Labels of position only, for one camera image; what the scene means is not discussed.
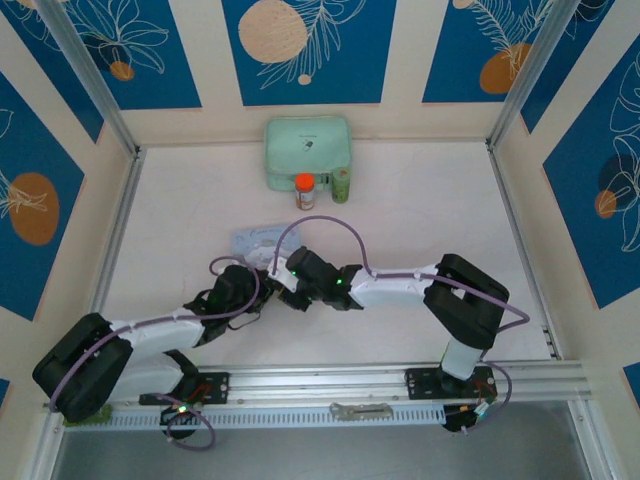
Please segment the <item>light blue cartoon pouch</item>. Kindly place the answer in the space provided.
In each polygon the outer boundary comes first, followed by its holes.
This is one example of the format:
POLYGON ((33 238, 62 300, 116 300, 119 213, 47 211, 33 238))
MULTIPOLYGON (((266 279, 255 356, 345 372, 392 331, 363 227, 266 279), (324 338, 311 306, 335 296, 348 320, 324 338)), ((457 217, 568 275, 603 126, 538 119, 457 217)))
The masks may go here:
POLYGON ((258 270, 266 269, 274 258, 284 224, 236 230, 231 234, 231 256, 258 270))

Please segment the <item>orange cap pill bottle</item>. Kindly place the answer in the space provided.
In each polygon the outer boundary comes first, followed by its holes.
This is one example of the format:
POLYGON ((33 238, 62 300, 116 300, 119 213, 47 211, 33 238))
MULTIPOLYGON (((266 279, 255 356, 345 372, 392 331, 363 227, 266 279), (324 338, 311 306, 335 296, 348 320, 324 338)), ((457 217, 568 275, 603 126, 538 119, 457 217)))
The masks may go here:
POLYGON ((300 173, 295 177, 296 205, 308 211, 315 206, 315 178, 310 173, 300 173))

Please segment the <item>green cylindrical can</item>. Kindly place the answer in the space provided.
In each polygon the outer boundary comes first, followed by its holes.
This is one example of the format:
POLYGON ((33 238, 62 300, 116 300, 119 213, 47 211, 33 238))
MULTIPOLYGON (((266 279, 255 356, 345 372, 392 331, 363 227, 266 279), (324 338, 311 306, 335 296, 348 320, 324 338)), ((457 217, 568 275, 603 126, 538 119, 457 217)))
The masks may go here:
POLYGON ((331 195, 337 204, 344 204, 349 199, 351 182, 351 170, 349 167, 340 167, 332 171, 331 195))

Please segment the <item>mint green zip pouch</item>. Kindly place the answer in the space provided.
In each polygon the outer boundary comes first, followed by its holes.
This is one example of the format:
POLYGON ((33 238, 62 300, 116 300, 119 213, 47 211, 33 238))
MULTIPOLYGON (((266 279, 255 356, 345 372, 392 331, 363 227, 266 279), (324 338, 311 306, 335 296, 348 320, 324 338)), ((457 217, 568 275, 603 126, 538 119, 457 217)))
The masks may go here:
POLYGON ((351 130, 341 116, 275 117, 264 130, 267 186, 292 192, 298 174, 314 177, 317 191, 331 189, 332 172, 352 163, 351 130))

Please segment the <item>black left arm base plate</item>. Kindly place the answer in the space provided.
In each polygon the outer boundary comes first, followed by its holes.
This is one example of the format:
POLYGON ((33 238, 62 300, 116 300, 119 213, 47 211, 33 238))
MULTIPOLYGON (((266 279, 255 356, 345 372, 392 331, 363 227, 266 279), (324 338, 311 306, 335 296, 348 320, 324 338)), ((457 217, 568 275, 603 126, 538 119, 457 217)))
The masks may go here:
POLYGON ((135 397, 140 405, 169 405, 178 400, 187 404, 224 405, 229 394, 228 372, 181 375, 167 386, 154 386, 135 397))

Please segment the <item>aluminium front rail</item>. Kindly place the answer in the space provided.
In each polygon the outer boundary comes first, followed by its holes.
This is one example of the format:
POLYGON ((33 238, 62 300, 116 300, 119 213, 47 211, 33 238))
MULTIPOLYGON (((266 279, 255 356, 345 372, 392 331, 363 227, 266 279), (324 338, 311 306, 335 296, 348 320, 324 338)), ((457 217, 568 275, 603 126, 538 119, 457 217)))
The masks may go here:
POLYGON ((276 406, 330 403, 394 403, 429 401, 437 404, 476 404, 490 399, 565 401, 591 396, 587 378, 577 361, 485 362, 493 370, 495 398, 410 400, 404 374, 420 365, 364 365, 287 368, 198 369, 200 373, 228 372, 229 394, 224 405, 276 406))

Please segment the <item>aluminium side rail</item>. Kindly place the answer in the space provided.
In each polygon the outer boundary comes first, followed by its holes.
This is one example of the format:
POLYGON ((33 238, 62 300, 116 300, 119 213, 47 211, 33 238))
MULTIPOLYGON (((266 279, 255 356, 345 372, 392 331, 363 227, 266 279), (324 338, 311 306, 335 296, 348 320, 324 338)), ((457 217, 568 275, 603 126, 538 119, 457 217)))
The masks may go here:
POLYGON ((489 140, 487 140, 486 150, 492 169, 494 171, 494 176, 496 178, 498 188, 500 190, 500 195, 504 204, 506 214, 509 218, 513 237, 516 243, 521 264, 523 266, 524 275, 535 304, 536 314, 541 321, 541 330, 546 335, 550 343, 550 356, 556 361, 565 360, 562 345, 559 342, 555 326, 553 325, 544 293, 535 275, 531 256, 529 255, 524 237, 523 225, 520 221, 519 214, 516 209, 516 204, 514 202, 515 197, 508 185, 504 169, 500 165, 499 157, 497 155, 497 149, 494 145, 491 144, 489 140))
POLYGON ((127 224, 134 204, 141 173, 144 167, 146 149, 138 147, 128 169, 125 183, 119 197, 115 217, 111 225, 107 243, 102 255, 95 287, 90 297, 87 313, 101 312, 106 304, 127 224))

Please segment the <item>silver metal bracket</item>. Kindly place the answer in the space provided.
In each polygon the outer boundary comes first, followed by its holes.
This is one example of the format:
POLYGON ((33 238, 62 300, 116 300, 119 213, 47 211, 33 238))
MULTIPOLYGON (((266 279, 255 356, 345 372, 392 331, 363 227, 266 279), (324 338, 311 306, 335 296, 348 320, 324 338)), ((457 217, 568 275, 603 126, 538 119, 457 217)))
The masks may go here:
POLYGON ((380 404, 340 404, 332 403, 329 412, 336 421, 351 422, 387 419, 393 416, 393 409, 386 403, 380 404))

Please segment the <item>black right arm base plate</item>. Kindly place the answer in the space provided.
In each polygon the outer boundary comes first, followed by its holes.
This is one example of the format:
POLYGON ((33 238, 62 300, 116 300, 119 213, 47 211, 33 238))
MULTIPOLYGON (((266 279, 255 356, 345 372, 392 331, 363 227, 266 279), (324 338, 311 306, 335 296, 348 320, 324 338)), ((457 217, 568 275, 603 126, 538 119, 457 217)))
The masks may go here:
POLYGON ((476 366, 467 380, 457 379, 440 367, 410 368, 404 380, 410 400, 495 398, 498 393, 493 370, 488 366, 476 366))

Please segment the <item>aluminium frame post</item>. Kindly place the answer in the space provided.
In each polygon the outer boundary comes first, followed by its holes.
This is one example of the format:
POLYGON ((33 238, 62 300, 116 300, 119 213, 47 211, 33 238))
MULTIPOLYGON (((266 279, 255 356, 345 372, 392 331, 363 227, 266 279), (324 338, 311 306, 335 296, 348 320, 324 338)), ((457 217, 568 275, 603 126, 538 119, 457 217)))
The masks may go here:
POLYGON ((516 76, 497 120, 486 139, 486 146, 490 153, 494 153, 506 137, 564 34, 566 26, 576 12, 580 1, 554 0, 549 16, 543 22, 525 63, 516 76))
POLYGON ((120 113, 119 106, 72 21, 57 0, 34 0, 36 10, 71 66, 76 78, 111 128, 122 150, 138 157, 139 146, 120 113))

